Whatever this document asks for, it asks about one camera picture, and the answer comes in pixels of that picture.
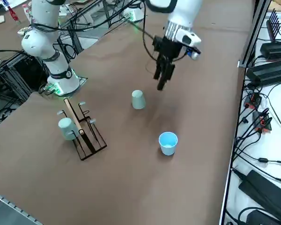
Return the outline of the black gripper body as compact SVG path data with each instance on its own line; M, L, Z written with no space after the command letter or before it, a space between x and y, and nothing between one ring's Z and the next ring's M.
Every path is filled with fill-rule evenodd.
M169 40L164 36L160 43L159 53L173 61L179 57L182 47L183 45L180 42Z

